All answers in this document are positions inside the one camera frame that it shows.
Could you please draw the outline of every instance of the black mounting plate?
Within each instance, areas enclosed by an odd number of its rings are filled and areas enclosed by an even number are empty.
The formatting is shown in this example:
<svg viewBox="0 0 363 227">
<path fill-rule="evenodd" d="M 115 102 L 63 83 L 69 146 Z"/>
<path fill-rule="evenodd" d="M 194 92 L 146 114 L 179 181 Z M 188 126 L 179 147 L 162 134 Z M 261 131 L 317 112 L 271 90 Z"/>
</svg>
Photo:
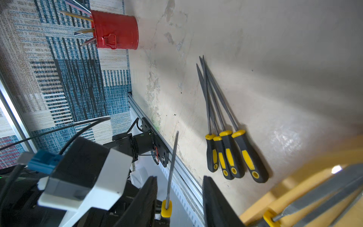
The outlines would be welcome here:
<svg viewBox="0 0 363 227">
<path fill-rule="evenodd" d="M 151 131 L 154 137 L 155 146 L 158 148 L 159 153 L 159 160 L 161 164 L 166 167 L 166 165 L 169 162 L 169 149 L 166 146 L 166 144 L 162 141 L 162 139 L 158 136 L 158 134 L 155 132 L 154 128 L 151 126 L 151 124 L 147 121 L 146 118 L 142 118 L 142 126 L 144 131 Z"/>
</svg>

